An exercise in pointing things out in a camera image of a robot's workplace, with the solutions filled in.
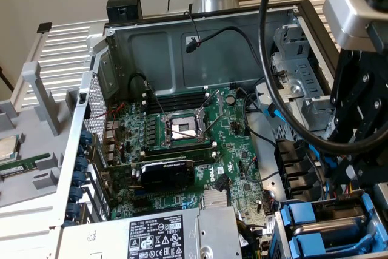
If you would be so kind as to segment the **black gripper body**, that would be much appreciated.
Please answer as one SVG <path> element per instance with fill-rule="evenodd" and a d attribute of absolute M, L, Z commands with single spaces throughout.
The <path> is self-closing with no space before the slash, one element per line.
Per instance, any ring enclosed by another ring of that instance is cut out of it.
<path fill-rule="evenodd" d="M 375 73 L 387 73 L 387 55 L 377 52 L 361 52 L 360 67 Z"/>

